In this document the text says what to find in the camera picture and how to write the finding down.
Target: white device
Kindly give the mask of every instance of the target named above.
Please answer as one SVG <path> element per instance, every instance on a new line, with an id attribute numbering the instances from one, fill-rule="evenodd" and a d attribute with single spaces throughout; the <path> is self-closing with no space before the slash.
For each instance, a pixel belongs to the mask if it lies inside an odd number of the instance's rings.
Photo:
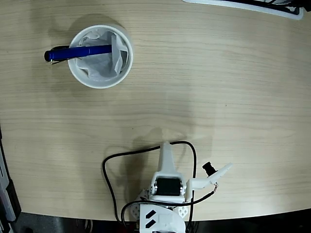
<path id="1" fill-rule="evenodd" d="M 192 191 L 205 188 L 209 184 L 218 186 L 217 180 L 223 176 L 232 164 L 212 171 L 207 178 L 191 178 L 187 182 L 183 175 L 175 170 L 173 153 L 169 142 L 160 148 L 158 171 L 154 174 L 149 189 L 144 189 L 136 200 L 151 200 L 169 203 L 190 202 Z M 131 214 L 139 220 L 140 233 L 185 233 L 183 218 L 188 213 L 187 206 L 168 207 L 165 205 L 136 204 L 131 206 Z"/>
<path id="2" fill-rule="evenodd" d="M 278 9 L 272 9 L 272 8 L 267 8 L 267 7 L 262 7 L 262 6 L 255 6 L 251 4 L 245 4 L 245 3 L 239 3 L 239 2 L 234 2 L 234 1 L 229 1 L 229 0 L 182 0 L 185 2 L 189 3 L 200 3 L 200 4 L 207 4 L 207 5 L 216 5 L 216 6 L 227 6 L 227 7 L 233 7 L 233 8 L 240 8 L 240 9 L 245 9 L 245 10 L 251 10 L 251 11 L 258 11 L 258 12 L 263 12 L 263 13 L 268 13 L 276 16 L 282 16 L 286 18 L 291 18 L 291 19 L 297 19 L 300 20 L 303 17 L 304 14 L 304 9 L 299 8 L 297 9 L 297 13 L 293 13 L 296 11 L 294 7 L 288 7 L 289 12 L 284 12 Z M 271 0 L 258 0 L 262 2 L 270 2 Z M 274 4 L 283 4 L 287 3 L 288 0 L 276 0 Z"/>

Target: blue pen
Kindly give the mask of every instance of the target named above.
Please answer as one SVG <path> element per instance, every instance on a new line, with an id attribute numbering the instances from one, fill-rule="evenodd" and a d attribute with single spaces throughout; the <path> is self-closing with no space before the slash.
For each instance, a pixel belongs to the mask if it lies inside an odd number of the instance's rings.
<path id="1" fill-rule="evenodd" d="M 99 45 L 99 46 L 81 46 L 69 48 L 68 46 L 58 46 L 52 50 L 46 51 L 44 53 L 44 59 L 47 62 L 52 61 L 65 61 L 67 59 L 76 57 L 86 57 L 96 54 L 111 53 L 111 45 Z"/>

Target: dark floor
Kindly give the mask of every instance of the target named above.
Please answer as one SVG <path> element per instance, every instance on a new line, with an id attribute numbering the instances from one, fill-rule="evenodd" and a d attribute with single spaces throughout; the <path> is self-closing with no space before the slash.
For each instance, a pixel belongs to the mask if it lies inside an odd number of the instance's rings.
<path id="1" fill-rule="evenodd" d="M 311 233 L 311 209 L 279 215 L 230 220 L 200 221 L 194 224 L 194 233 Z M 123 233 L 123 228 L 113 221 L 85 221 L 21 213 L 14 225 L 16 233 Z"/>

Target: pen clip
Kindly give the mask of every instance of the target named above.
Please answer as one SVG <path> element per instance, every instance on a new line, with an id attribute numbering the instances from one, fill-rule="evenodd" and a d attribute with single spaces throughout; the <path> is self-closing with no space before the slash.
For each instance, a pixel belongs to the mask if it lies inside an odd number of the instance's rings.
<path id="1" fill-rule="evenodd" d="M 63 49 L 68 49 L 68 48 L 69 48 L 69 45 L 61 45 L 61 46 L 56 46 L 52 48 L 51 50 L 63 50 Z M 51 59 L 51 65 L 55 65 L 63 61 L 68 61 L 68 59 L 63 59 L 63 60 L 52 60 Z"/>

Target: black marking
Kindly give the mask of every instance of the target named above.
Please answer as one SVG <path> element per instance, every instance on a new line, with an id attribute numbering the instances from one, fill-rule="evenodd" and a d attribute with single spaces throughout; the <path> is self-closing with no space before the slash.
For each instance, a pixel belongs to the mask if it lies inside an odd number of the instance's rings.
<path id="1" fill-rule="evenodd" d="M 146 218 L 151 218 L 153 215 L 155 215 L 156 212 L 154 210 L 150 211 L 147 215 Z"/>
<path id="2" fill-rule="evenodd" d="M 154 220 L 152 219 L 150 222 L 148 222 L 148 223 L 146 224 L 146 228 L 151 228 L 155 223 L 156 223 L 156 221 L 154 221 Z"/>

